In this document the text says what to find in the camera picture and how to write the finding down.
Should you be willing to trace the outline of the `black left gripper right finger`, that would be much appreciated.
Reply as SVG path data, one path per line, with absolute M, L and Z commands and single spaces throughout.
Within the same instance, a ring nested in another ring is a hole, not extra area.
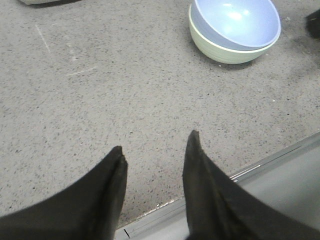
M 182 173 L 189 240 L 318 240 L 320 232 L 266 205 L 233 182 L 192 130 Z

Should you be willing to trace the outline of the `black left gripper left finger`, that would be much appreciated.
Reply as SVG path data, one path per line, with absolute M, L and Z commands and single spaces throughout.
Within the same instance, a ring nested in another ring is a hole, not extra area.
M 115 146 L 66 189 L 0 218 L 2 240 L 112 240 L 127 187 L 128 163 Z

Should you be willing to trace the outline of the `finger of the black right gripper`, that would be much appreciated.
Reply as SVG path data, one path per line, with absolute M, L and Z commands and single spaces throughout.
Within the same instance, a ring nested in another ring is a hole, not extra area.
M 320 38 L 320 10 L 309 14 L 306 17 L 306 30 L 314 39 Z

